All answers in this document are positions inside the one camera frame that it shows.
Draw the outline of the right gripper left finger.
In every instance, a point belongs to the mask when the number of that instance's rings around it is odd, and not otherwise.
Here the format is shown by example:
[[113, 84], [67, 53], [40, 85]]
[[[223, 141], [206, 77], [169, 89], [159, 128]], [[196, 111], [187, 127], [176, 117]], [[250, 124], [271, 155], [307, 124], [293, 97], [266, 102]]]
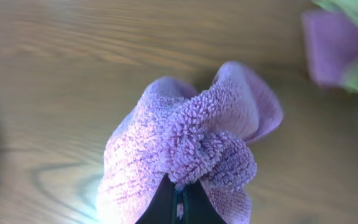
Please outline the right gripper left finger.
[[176, 224], [177, 196], [175, 184], [165, 174], [152, 201], [135, 224]]

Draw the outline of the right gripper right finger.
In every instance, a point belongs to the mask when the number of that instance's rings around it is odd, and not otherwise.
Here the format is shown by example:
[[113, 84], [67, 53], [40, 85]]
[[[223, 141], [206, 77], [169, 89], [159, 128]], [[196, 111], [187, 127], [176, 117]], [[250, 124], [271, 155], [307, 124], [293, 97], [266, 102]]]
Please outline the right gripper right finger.
[[226, 224], [213, 208], [199, 180], [183, 190], [183, 223]]

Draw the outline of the purple microfibre cloth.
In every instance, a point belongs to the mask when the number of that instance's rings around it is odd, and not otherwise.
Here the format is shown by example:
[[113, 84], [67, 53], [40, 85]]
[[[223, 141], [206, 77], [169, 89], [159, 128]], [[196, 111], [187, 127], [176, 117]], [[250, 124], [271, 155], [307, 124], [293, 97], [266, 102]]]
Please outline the purple microfibre cloth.
[[178, 189], [200, 181], [226, 223], [249, 223], [244, 187], [257, 172], [249, 144], [282, 119], [272, 89], [239, 62], [224, 63], [202, 92], [172, 77], [154, 81], [106, 144], [100, 222], [135, 223], [168, 176]]

